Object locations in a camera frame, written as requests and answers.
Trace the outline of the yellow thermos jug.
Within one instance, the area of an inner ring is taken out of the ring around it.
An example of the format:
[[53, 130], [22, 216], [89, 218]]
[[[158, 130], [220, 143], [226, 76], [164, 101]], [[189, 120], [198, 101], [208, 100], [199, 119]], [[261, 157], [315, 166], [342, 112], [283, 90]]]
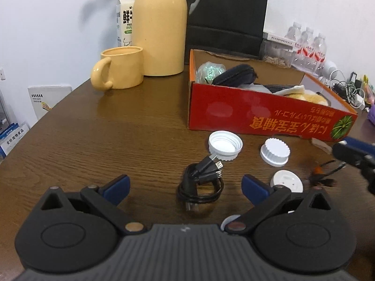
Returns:
[[184, 70], [188, 15], [200, 0], [135, 0], [132, 44], [143, 48], [144, 75], [169, 76]]

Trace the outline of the red cardboard box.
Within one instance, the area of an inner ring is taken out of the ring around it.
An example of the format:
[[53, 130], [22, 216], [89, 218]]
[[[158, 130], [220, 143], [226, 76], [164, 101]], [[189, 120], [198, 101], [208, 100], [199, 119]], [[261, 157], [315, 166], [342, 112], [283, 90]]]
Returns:
[[[196, 82], [196, 72], [205, 62], [231, 69], [252, 66], [257, 84], [304, 86], [327, 99], [326, 106], [240, 88]], [[273, 136], [284, 134], [304, 139], [338, 141], [347, 136], [357, 112], [312, 75], [260, 60], [218, 55], [199, 49], [189, 53], [189, 104], [187, 126], [191, 130], [226, 130], [238, 134]]]

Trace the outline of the white round disc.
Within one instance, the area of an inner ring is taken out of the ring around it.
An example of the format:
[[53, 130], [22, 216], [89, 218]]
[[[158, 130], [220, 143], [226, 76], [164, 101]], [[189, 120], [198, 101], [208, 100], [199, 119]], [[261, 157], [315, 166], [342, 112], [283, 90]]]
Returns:
[[279, 170], [273, 175], [270, 186], [274, 187], [277, 185], [286, 186], [293, 193], [304, 192], [303, 182], [296, 174], [288, 170]]

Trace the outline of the milk carton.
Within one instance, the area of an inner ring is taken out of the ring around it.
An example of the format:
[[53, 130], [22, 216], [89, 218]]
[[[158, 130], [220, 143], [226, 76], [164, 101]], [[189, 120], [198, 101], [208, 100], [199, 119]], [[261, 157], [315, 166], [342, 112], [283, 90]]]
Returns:
[[118, 0], [116, 5], [116, 28], [118, 46], [131, 46], [132, 15], [135, 0]]

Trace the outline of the yellow ceramic mug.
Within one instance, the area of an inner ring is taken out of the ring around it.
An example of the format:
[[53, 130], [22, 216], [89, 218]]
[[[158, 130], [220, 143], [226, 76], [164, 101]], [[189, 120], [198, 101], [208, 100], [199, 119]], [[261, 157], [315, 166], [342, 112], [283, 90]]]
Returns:
[[142, 84], [144, 80], [143, 48], [124, 46], [106, 49], [94, 65], [90, 82], [99, 91], [128, 89]]

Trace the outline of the water bottle right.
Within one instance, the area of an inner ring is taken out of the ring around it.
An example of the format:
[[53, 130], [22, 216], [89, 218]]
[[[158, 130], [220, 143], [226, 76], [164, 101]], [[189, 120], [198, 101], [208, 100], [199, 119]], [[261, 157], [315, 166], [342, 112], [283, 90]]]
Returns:
[[314, 38], [311, 49], [308, 54], [308, 61], [306, 63], [307, 68], [315, 72], [325, 61], [327, 53], [327, 44], [325, 41], [325, 35], [319, 33], [316, 38]]

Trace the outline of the white ribbed jar cap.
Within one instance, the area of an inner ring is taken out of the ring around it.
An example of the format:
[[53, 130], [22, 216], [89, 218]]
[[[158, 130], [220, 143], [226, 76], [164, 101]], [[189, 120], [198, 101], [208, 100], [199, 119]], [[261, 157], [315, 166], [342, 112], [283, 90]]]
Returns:
[[267, 164], [283, 167], [289, 160], [290, 148], [280, 139], [268, 138], [261, 146], [260, 155]]

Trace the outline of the water bottle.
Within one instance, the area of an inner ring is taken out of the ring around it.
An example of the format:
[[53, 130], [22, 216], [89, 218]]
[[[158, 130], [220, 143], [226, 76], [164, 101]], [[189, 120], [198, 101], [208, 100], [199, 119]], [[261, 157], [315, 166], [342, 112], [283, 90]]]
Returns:
[[295, 47], [301, 47], [301, 24], [294, 22], [293, 25], [288, 29], [285, 38], [295, 42]]
[[302, 67], [305, 59], [308, 57], [308, 46], [313, 38], [313, 29], [307, 27], [296, 40], [296, 54], [292, 62], [295, 67]]
[[316, 38], [314, 38], [311, 49], [308, 54], [308, 61], [306, 63], [307, 68], [315, 72], [325, 61], [327, 53], [327, 44], [325, 41], [325, 35], [319, 33]]

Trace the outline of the clear seed container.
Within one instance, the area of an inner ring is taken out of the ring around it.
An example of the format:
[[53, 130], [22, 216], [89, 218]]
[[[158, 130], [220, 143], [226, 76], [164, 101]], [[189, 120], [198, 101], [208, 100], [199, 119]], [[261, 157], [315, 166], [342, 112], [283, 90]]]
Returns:
[[294, 40], [270, 32], [263, 32], [260, 58], [262, 61], [290, 68], [296, 54], [295, 44]]

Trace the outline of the black zipper pouch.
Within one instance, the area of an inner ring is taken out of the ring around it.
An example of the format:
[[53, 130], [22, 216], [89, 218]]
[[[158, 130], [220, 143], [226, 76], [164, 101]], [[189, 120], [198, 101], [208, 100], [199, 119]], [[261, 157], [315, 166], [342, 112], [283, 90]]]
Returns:
[[239, 64], [218, 75], [213, 81], [214, 86], [238, 88], [242, 84], [252, 84], [258, 78], [254, 68], [247, 64]]

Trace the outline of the water bottle left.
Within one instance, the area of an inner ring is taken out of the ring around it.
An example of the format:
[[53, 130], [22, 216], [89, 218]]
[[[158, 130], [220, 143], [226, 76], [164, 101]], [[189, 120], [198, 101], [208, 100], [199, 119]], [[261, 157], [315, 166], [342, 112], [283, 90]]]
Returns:
[[288, 29], [285, 38], [295, 42], [295, 47], [301, 47], [301, 24], [294, 22], [293, 25]]

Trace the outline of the white booklet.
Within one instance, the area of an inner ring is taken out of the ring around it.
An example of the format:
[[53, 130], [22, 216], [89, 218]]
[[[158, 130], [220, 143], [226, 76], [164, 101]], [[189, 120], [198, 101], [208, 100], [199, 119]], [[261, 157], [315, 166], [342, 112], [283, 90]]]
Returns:
[[36, 118], [40, 120], [72, 92], [72, 87], [69, 85], [30, 86], [28, 92]]

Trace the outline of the white jar lid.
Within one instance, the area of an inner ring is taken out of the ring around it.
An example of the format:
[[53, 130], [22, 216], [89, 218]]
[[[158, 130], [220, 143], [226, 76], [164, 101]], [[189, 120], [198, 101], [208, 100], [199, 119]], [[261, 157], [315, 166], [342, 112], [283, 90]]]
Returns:
[[242, 151], [242, 139], [229, 131], [212, 132], [208, 139], [209, 152], [219, 160], [231, 161]]

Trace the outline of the orange black insect toy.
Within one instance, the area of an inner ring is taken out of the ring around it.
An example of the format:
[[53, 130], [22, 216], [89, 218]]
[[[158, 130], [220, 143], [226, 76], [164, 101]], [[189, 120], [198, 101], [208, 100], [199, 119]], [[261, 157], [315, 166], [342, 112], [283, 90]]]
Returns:
[[336, 159], [329, 160], [313, 168], [310, 175], [303, 181], [309, 187], [329, 187], [338, 185], [333, 175], [346, 167], [346, 163]]

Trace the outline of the water bottle middle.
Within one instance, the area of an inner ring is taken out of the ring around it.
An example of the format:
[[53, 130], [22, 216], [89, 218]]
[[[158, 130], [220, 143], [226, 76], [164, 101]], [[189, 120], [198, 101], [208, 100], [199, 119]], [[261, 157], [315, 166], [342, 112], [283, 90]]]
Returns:
[[313, 29], [307, 27], [296, 40], [296, 54], [292, 62], [295, 67], [302, 67], [305, 59], [308, 57], [308, 46], [313, 38]]

